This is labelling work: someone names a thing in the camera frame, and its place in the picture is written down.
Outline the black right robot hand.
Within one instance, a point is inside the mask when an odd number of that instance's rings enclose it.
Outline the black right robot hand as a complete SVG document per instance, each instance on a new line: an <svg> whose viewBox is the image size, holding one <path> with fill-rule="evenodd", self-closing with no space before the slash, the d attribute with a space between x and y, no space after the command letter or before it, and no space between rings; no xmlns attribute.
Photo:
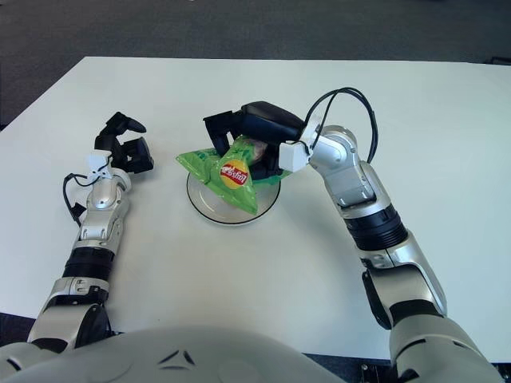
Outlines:
<svg viewBox="0 0 511 383"><path fill-rule="evenodd" d="M260 155L252 149L245 160L255 184L278 184L288 177L293 169L286 161L293 159L294 151L305 156L299 160L299 164L305 164L311 158L320 127L310 116L303 120L267 101L253 101L237 111L206 116L203 122L222 159L244 151L249 144L263 146Z"/></svg>

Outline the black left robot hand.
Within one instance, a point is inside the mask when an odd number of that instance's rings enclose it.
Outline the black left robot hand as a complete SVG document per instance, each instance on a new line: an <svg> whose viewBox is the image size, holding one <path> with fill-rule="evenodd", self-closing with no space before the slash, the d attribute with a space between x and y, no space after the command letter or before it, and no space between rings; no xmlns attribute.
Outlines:
<svg viewBox="0 0 511 383"><path fill-rule="evenodd" d="M106 160L101 166L91 167L90 176L95 180L106 172L106 161L112 168L119 168L127 173L141 173L153 169L154 161L144 137L121 143L117 137L126 131L146 133L146 127L121 112L114 113L105 123L94 141L94 149L106 152Z"/></svg>

